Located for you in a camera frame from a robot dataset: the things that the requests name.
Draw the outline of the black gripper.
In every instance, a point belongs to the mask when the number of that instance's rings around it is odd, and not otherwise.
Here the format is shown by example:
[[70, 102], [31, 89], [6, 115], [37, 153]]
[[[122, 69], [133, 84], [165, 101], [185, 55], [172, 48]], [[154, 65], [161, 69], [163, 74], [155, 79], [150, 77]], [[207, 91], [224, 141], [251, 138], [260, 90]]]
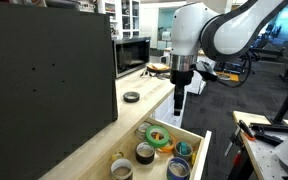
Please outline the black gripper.
[[192, 71], [170, 71], [170, 82], [175, 85], [174, 93], [174, 115], [179, 116], [183, 107], [184, 87], [192, 81], [194, 73]]

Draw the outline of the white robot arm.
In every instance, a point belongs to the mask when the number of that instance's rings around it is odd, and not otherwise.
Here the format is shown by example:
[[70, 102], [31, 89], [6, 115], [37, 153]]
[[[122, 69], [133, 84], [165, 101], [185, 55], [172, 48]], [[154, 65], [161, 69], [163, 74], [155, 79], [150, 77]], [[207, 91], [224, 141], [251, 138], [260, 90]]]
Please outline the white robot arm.
[[216, 81], [209, 64], [197, 60], [203, 51], [211, 60], [228, 62], [246, 54], [262, 28], [288, 5], [288, 0], [248, 0], [219, 14], [202, 2], [179, 7], [173, 15], [170, 82], [175, 85], [174, 114], [181, 114], [185, 87], [199, 73]]

